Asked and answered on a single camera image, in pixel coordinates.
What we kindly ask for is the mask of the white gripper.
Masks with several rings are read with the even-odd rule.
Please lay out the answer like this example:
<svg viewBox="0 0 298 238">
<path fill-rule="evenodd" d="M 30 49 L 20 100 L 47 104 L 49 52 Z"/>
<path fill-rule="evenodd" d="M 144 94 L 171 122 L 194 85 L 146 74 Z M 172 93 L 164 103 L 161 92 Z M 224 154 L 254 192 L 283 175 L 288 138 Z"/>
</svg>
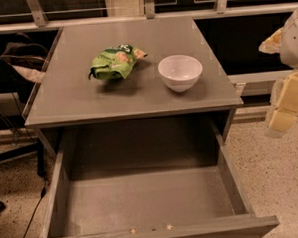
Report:
<svg viewBox="0 0 298 238">
<path fill-rule="evenodd" d="M 284 65 L 298 69 L 298 7 L 269 38 L 263 41 L 258 50 L 272 55 L 280 52 Z M 285 79 L 278 79 L 273 85 L 266 121 L 266 135 L 281 138 L 298 119 L 298 70 L 294 70 Z"/>
</svg>

